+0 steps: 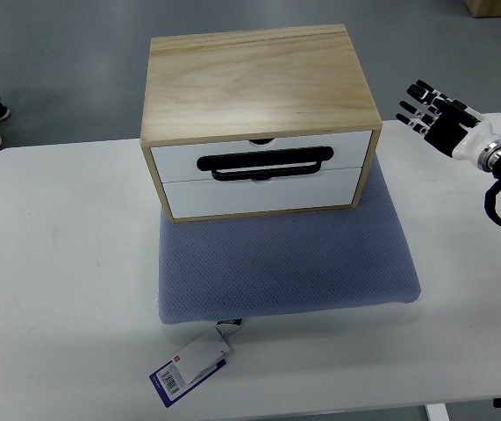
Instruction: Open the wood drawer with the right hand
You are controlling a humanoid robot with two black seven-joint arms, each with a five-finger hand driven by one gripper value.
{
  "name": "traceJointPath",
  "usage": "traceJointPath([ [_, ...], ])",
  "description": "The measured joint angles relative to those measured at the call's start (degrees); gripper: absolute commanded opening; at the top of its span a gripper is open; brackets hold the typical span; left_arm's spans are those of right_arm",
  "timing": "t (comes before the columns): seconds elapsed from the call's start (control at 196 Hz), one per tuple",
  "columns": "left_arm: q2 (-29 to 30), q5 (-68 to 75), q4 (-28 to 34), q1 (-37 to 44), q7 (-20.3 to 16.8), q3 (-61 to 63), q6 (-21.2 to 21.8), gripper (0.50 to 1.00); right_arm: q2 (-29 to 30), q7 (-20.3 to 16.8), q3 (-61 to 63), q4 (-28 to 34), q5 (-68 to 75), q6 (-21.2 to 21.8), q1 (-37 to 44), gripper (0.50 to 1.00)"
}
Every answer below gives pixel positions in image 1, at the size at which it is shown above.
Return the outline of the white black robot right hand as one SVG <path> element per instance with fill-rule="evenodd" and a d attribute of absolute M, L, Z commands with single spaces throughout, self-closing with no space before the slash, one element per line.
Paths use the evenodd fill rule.
<path fill-rule="evenodd" d="M 421 80 L 413 83 L 407 94 L 423 108 L 400 102 L 408 112 L 397 114 L 400 122 L 446 156 L 469 161 L 484 172 L 492 170 L 501 156 L 501 135 L 492 131 L 489 119 Z"/>

